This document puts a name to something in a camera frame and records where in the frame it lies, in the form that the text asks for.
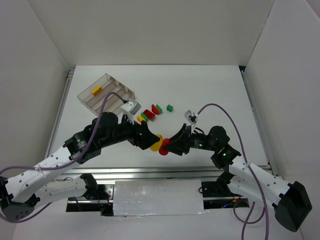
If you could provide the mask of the yellow rounded lego brick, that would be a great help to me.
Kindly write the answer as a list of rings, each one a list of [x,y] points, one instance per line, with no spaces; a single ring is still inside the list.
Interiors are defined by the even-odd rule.
[[[161,134],[157,134],[156,135],[157,137],[159,137],[159,141],[154,143],[152,146],[150,146],[150,150],[153,151],[153,152],[158,152],[159,149],[161,148],[162,146],[162,143],[163,143],[163,136]]]

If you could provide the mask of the red rounded lego brick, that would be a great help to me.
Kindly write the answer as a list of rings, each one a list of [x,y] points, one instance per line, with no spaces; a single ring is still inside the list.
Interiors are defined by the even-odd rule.
[[[162,156],[166,156],[168,155],[169,151],[166,150],[166,146],[169,145],[171,143],[171,139],[170,138],[164,138],[162,141],[162,144],[158,150],[159,154]]]

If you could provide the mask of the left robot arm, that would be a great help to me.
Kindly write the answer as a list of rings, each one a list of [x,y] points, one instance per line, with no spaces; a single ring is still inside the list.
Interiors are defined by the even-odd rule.
[[[99,191],[92,174],[84,173],[62,182],[55,179],[99,156],[102,148],[128,141],[145,150],[159,140],[145,121],[131,122],[127,115],[119,120],[114,113],[104,112],[37,165],[22,166],[24,172],[0,178],[0,217],[9,223],[23,223],[40,206],[47,207],[69,197],[92,199]]]

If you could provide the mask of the yellow rectangular lego brick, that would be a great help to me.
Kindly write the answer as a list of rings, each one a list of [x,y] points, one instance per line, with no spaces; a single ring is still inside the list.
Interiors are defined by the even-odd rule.
[[[98,85],[96,88],[94,88],[91,93],[93,96],[98,95],[100,92],[102,91],[102,87],[100,85]]]

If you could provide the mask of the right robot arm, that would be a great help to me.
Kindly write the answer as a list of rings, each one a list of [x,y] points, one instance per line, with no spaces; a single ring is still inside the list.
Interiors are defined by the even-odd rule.
[[[275,219],[287,230],[296,232],[312,210],[305,186],[276,177],[245,160],[229,141],[222,126],[214,126],[203,134],[192,133],[191,127],[184,124],[163,150],[179,156],[188,154],[191,148],[212,151],[213,164],[223,170],[218,178],[223,190],[273,209]]]

